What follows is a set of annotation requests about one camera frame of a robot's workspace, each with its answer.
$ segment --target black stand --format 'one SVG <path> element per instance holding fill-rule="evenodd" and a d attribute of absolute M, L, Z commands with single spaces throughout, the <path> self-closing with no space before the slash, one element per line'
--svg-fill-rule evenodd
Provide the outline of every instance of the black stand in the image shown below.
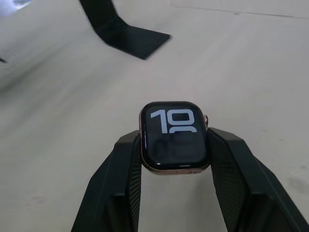
<path fill-rule="evenodd" d="M 309 231 L 278 179 L 242 139 L 217 129 L 209 129 L 208 137 L 213 182 L 228 232 Z M 137 232 L 140 178 L 135 131 L 119 139 L 91 178 L 72 232 Z"/>
<path fill-rule="evenodd" d="M 170 35 L 132 27 L 117 14 L 111 0 L 80 0 L 98 36 L 108 45 L 141 59 L 149 57 Z"/>

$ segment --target gray floor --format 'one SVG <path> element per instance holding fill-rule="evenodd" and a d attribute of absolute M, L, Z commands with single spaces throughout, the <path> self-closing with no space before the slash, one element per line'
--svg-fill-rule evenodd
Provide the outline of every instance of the gray floor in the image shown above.
<path fill-rule="evenodd" d="M 0 22 L 0 77 L 11 83 L 0 93 L 1 231 L 69 232 L 89 178 L 138 128 L 140 109 L 161 100 L 192 101 L 210 126 L 245 139 L 309 221 L 308 19 L 116 5 L 132 25 L 173 38 L 139 60 L 102 43 L 73 0 Z M 211 171 L 143 169 L 140 231 L 225 232 Z"/>

